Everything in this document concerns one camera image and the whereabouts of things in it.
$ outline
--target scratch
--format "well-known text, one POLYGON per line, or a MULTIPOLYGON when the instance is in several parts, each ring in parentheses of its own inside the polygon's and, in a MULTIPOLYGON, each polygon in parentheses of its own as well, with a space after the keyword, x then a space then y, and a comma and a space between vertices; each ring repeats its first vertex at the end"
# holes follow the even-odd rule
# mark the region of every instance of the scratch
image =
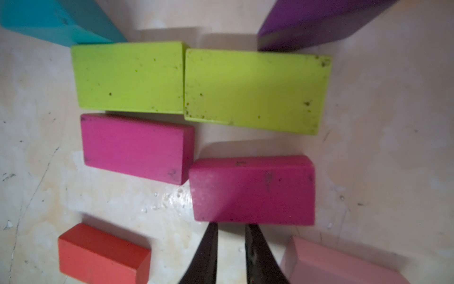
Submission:
POLYGON ((46 170, 44 171, 44 174, 43 174, 43 176, 41 177, 41 180, 39 181, 38 186, 37 186, 36 189, 35 189, 35 192, 32 194, 29 203, 28 203, 27 206, 25 207, 25 211, 24 211, 24 214, 22 214, 22 217, 25 216, 25 213, 27 213, 28 207, 30 206, 30 204, 31 204, 31 202, 32 202, 32 200, 33 200, 33 198, 35 197, 36 192, 38 191, 39 187, 41 186, 41 183, 43 182, 44 177, 46 176, 46 173, 47 173, 47 171, 49 170, 50 163, 52 162, 52 159, 54 158, 55 153, 57 153, 57 151, 58 151, 59 148, 60 148, 60 146, 58 146, 57 149, 55 149, 54 153, 52 154, 52 157, 50 157, 50 160, 49 160, 49 162, 47 163, 46 170))
POLYGON ((300 233, 300 230, 298 230, 298 226, 295 226, 295 228, 296 228, 296 231, 298 232, 298 236, 301 237, 301 233, 300 233))
POLYGON ((6 178, 4 178, 2 181, 9 180, 9 179, 12 178, 13 176, 16 176, 16 175, 15 175, 15 174, 10 174, 10 175, 8 175, 6 178))
POLYGON ((339 229, 339 234, 337 235, 337 240, 336 240, 336 246, 339 244, 339 238, 341 237, 342 233, 342 227, 344 226, 344 221, 345 221, 345 216, 347 215, 347 212, 349 211, 348 208, 345 209, 344 216, 342 217, 342 221, 340 223, 340 229, 339 229))
POLYGON ((11 264, 10 264, 10 270, 9 270, 9 279, 8 283, 11 283, 11 271, 13 270, 13 263, 14 263, 14 251, 16 250, 16 244, 17 244, 17 233, 19 232, 19 224, 21 220, 20 213, 22 211, 22 206, 24 206, 24 200, 22 199, 22 202, 20 203, 20 209, 19 209, 19 218, 17 219, 17 226, 16 226, 16 233, 14 237, 14 246, 13 246, 13 252, 11 253, 11 264))
POLYGON ((330 134, 330 132, 331 132, 331 129, 326 133, 325 137, 323 138, 323 142, 326 141, 326 139, 328 138, 328 135, 330 134))

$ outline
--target block face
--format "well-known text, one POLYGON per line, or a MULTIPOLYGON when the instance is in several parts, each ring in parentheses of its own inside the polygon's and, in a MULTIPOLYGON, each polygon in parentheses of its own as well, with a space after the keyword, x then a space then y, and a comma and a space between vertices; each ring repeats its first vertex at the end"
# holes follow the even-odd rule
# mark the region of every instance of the block face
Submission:
POLYGON ((124 42, 93 0, 0 0, 6 29, 64 46, 124 42))
POLYGON ((185 119, 316 135, 329 56, 186 52, 185 119))
POLYGON ((200 159, 189 182, 197 221, 314 224, 315 169, 306 156, 200 159))
POLYGON ((292 237, 281 267, 291 284, 409 284, 398 272, 292 237))
POLYGON ((80 281, 91 284, 148 281, 151 251, 95 228, 78 224, 59 237, 58 246, 60 271, 80 281))
POLYGON ((80 120, 87 166, 177 185, 188 179, 192 126, 102 114, 80 120))
POLYGON ((71 55, 81 108, 183 113, 182 42, 76 45, 71 55))
POLYGON ((293 51, 340 40, 397 0, 278 0, 258 32, 258 49, 293 51))

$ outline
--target dirt speck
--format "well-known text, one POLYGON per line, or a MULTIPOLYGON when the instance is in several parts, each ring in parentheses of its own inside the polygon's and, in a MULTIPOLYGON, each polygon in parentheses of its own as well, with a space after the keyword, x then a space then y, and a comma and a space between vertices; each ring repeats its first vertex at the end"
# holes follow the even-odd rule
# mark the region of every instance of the dirt speck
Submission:
POLYGON ((170 176, 171 179, 173 179, 175 181, 178 180, 176 169, 171 169, 167 174, 170 176))

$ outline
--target white surface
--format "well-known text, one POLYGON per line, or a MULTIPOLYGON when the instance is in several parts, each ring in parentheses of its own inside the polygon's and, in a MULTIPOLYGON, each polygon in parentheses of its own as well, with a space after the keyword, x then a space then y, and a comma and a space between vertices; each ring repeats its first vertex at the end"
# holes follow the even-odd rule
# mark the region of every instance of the white surface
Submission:
MULTIPOLYGON (((273 2, 99 1, 130 40, 247 50, 273 2)), ((454 283, 453 15, 451 0, 401 0, 352 37, 304 50, 333 56, 317 137, 195 124, 196 156, 304 153, 315 163, 316 225, 262 227, 279 261, 299 234, 412 284, 454 283)), ((12 224, 0 231, 0 283, 77 283, 59 272, 56 240, 82 218, 145 236, 150 283, 177 283, 206 228, 188 183, 84 166, 83 112, 68 48, 0 30, 0 228, 12 224)), ((243 228, 221 229, 217 282, 246 283, 243 228)))

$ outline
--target pink block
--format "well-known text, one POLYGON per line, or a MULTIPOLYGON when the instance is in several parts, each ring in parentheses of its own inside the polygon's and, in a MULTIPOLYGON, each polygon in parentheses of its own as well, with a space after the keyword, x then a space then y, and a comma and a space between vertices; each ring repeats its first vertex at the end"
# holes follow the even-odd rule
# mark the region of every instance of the pink block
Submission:
POLYGON ((410 284, 401 274, 293 237, 281 262, 291 284, 410 284))
POLYGON ((189 182, 197 221, 314 224, 315 169, 306 156, 200 159, 189 182))
POLYGON ((80 116, 85 164, 183 184, 194 161, 194 128, 117 115, 80 116))

